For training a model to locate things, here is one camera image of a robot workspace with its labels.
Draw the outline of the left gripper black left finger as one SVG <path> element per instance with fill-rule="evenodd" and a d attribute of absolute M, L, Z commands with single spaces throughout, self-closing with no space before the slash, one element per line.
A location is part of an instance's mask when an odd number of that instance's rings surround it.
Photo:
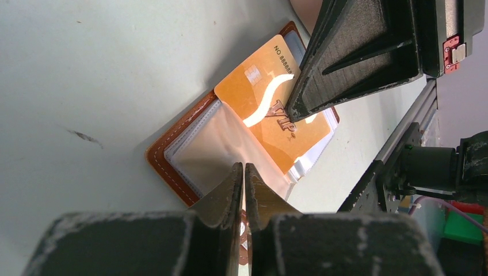
<path fill-rule="evenodd" d="M 179 212 L 79 212 L 53 221 L 24 275 L 237 275 L 243 165 Z"/>

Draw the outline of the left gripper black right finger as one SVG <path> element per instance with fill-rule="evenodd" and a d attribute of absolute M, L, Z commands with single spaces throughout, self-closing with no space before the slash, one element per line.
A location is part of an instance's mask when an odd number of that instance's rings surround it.
<path fill-rule="evenodd" d="M 245 167 L 251 275 L 443 275 L 419 225 L 396 213 L 301 213 Z"/>

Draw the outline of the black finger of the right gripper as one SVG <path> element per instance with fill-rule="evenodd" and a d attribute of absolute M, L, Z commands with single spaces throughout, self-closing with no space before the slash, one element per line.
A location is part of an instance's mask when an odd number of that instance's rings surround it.
<path fill-rule="evenodd" d="M 287 102 L 293 122 L 456 71 L 473 52 L 474 1 L 323 1 Z"/>

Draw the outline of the pink oval tray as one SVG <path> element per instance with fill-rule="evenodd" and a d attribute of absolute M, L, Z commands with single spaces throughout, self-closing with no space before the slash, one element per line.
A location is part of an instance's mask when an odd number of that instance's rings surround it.
<path fill-rule="evenodd" d="M 323 0 L 290 0 L 290 3 L 306 31 L 311 35 L 317 23 Z"/>

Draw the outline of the brown leather card holder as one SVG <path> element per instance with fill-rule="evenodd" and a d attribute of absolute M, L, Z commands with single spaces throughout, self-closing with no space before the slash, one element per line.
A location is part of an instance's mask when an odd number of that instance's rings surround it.
<path fill-rule="evenodd" d="M 290 21 L 276 35 L 284 37 L 299 65 L 306 48 L 296 24 Z M 320 156 L 340 122 L 334 108 L 322 113 L 332 133 L 326 136 Z M 282 172 L 242 119 L 216 96 L 214 89 L 156 139 L 146 151 L 146 160 L 188 206 L 221 183 L 236 162 L 254 164 L 265 183 L 283 199 L 289 197 L 293 187 L 306 175 L 300 175 L 295 166 Z"/>

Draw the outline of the gold VIP credit card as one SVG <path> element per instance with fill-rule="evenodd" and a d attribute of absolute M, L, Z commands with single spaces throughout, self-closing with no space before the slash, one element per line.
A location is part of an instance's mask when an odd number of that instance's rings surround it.
<path fill-rule="evenodd" d="M 286 103 L 299 66 L 284 37 L 275 35 L 218 83 L 214 92 L 249 128 L 284 173 L 310 171 L 332 133 L 320 112 L 292 122 Z"/>

